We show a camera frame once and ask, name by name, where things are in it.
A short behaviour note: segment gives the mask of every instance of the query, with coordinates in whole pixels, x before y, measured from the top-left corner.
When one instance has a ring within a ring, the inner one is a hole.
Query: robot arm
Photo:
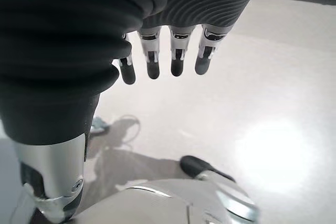
[[[218,43],[249,0],[0,0],[0,114],[21,163],[22,184],[54,223],[75,212],[86,143],[99,94],[119,60],[135,81],[126,34],[139,32],[150,78],[159,76],[159,34],[171,30],[172,74],[203,25],[195,70],[204,74]]]

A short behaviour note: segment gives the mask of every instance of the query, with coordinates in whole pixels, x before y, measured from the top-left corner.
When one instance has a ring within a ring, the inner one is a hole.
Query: white floor
[[[129,184],[185,177],[176,161],[188,154],[235,177],[262,224],[336,223],[335,17],[331,6],[252,0],[205,76],[194,72],[195,29],[179,78],[164,27],[157,80],[132,33],[137,81],[101,95],[96,114],[112,126],[90,143],[80,210]]]

